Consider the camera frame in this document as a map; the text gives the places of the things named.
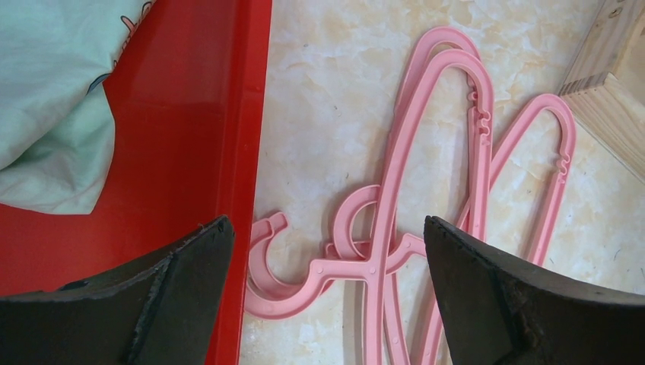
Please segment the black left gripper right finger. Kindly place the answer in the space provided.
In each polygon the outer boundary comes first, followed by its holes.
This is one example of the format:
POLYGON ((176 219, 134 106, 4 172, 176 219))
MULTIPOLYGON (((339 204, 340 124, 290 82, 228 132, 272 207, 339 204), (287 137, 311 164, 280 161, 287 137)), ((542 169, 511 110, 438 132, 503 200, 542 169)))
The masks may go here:
POLYGON ((455 364, 642 364, 644 298, 577 281, 436 216, 424 243, 455 364))

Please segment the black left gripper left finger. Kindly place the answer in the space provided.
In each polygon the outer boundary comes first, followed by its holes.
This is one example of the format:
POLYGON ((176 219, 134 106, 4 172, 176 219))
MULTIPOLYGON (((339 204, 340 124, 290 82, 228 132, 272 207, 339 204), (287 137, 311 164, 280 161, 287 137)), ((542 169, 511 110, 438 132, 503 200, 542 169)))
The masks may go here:
POLYGON ((1 299, 3 364, 202 364, 234 248, 220 216, 54 291, 1 299))

